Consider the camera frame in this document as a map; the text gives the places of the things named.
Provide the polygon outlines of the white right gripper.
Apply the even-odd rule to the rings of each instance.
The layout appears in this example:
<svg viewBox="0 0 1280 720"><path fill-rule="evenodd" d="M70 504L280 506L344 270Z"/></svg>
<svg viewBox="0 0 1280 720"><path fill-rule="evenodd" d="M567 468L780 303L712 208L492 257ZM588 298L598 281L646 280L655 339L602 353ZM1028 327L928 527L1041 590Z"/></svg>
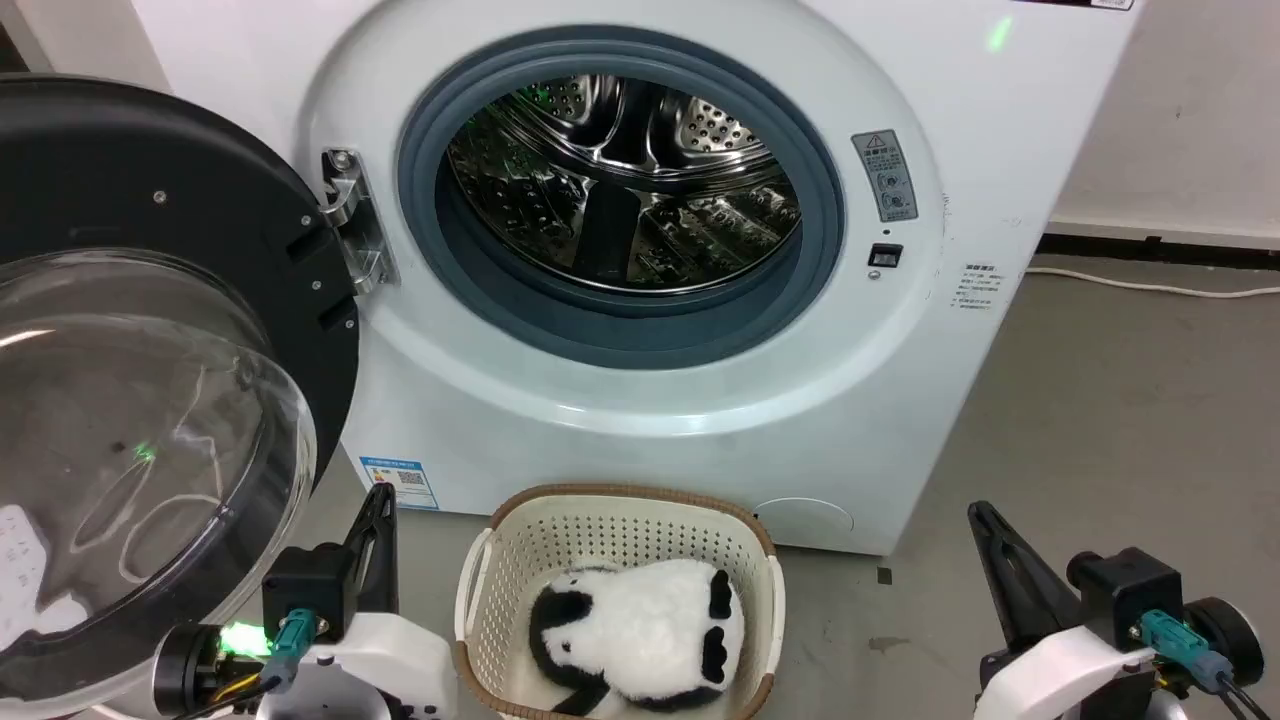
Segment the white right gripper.
<svg viewBox="0 0 1280 720"><path fill-rule="evenodd" d="M984 659L993 671L975 698L977 719L1189 719L1192 691L1234 719L1265 717L1248 692L1265 673L1265 652L1235 606L1206 597L1180 618L1148 611L1128 632L1137 647L1119 650L1078 626L1073 588L991 502L970 503L966 516L1007 652L1028 650Z"/></svg>

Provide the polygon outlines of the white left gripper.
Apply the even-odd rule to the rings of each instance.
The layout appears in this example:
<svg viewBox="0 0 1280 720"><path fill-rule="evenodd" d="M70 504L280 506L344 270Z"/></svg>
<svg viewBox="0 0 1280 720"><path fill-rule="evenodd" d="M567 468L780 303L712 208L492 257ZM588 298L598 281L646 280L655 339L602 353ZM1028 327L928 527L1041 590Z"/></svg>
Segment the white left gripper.
<svg viewBox="0 0 1280 720"><path fill-rule="evenodd" d="M262 626L184 624L154 655L154 705L169 719L456 719L451 646L397 615L397 497L378 482L346 537L356 556L355 618L337 643L302 642L305 614L284 644Z"/></svg>

